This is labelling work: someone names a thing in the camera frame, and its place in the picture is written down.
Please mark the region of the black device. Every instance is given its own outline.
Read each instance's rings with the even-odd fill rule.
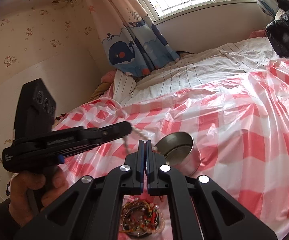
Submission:
[[[130,123],[120,122],[99,129],[80,126],[52,132],[55,111],[56,102],[41,79],[24,84],[16,109],[15,139],[2,154],[3,167],[10,172],[27,170],[45,175],[45,187],[27,191],[34,214],[43,207],[43,194],[52,188],[55,165],[64,163],[66,157],[122,138],[132,131]]]
[[[277,240],[275,233],[211,178],[182,175],[151,141],[106,176],[84,176],[21,228],[15,240],[116,240],[123,195],[167,195],[174,240]]]

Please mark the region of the cartoon whale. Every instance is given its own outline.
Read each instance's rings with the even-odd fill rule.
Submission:
[[[275,15],[275,11],[273,8],[271,8],[265,1],[263,0],[259,0],[260,3],[262,4],[262,6],[267,10],[267,12],[263,9],[262,11],[264,11],[266,14],[269,14],[270,16],[274,16]]]
[[[138,22],[129,22],[129,24],[133,27],[142,27],[143,25],[145,25],[145,21],[141,18],[140,21]]]
[[[163,46],[167,46],[168,42],[166,41],[166,39],[163,37],[163,35],[160,33],[160,31],[158,30],[158,28],[154,24],[151,25],[151,29],[152,29],[153,33],[157,36],[159,41],[161,41]]]
[[[133,41],[130,41],[128,47],[128,45],[123,41],[117,41],[114,43],[108,52],[110,63],[115,65],[131,62],[135,58],[135,50],[132,47],[133,44]]]

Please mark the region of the bedsheet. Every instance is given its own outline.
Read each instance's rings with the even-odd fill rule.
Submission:
[[[186,55],[177,63],[170,62],[137,83],[131,76],[117,71],[113,99],[122,106],[138,103],[236,74],[265,70],[269,60],[277,58],[268,38],[228,43]]]
[[[201,151],[201,164],[192,177],[210,176],[272,228],[279,240],[289,232],[289,60],[273,60],[266,71],[243,73],[126,106],[103,97],[67,114],[56,130],[121,121],[142,129],[153,145],[172,132],[190,133]],[[128,136],[133,152],[138,140],[135,134]],[[106,175],[124,163],[126,154],[120,139],[69,157],[61,167],[72,185],[87,174]],[[172,239],[166,200],[161,203],[156,197],[150,201],[163,209],[166,227],[148,239]],[[119,239],[129,238],[120,233]]]

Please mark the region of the black plastic bag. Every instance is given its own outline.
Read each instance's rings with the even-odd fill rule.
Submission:
[[[289,57],[289,10],[266,28],[267,37],[280,57]]]

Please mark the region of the wall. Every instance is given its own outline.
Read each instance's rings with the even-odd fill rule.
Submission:
[[[56,55],[74,57],[71,51],[79,40],[65,22],[68,16],[49,5],[0,17],[0,84]]]
[[[14,6],[14,10],[6,8],[15,0],[0,2],[0,201],[7,197],[11,176],[3,169],[1,153],[11,145],[22,85],[42,78],[57,102],[58,115],[86,103],[100,83],[101,72],[89,50],[102,62],[101,44],[86,45],[97,39],[86,35],[86,24],[77,27],[74,16],[67,13],[67,6],[75,9],[77,4],[55,7],[51,1],[19,0],[21,6]],[[80,29],[84,36],[78,35]]]
[[[245,40],[270,20],[256,3],[232,3],[193,11],[157,27],[175,51],[198,53]]]
[[[95,60],[96,65],[102,75],[114,68],[109,64],[108,58],[105,55],[105,51],[100,42],[97,29],[93,22],[89,6],[85,0],[78,2],[76,6],[66,6],[64,12],[71,19],[71,25],[75,31],[75,35],[80,42],[86,46],[90,52],[90,55]]]

